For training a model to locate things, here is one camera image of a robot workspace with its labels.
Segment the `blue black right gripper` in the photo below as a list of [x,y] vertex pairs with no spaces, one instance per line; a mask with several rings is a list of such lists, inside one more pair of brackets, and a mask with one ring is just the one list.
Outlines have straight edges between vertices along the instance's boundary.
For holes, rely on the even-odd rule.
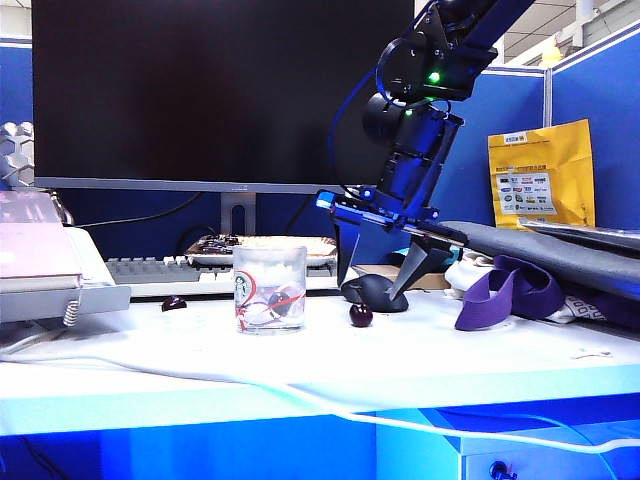
[[[434,222],[438,211],[430,206],[430,199],[463,124],[462,118],[443,110],[372,110],[364,115],[369,137],[389,146],[377,184],[343,195],[322,190],[316,199],[316,205],[336,219],[338,286],[345,281],[360,235],[359,224],[341,219],[409,229]],[[413,237],[389,298],[395,300],[451,257],[449,242]]]

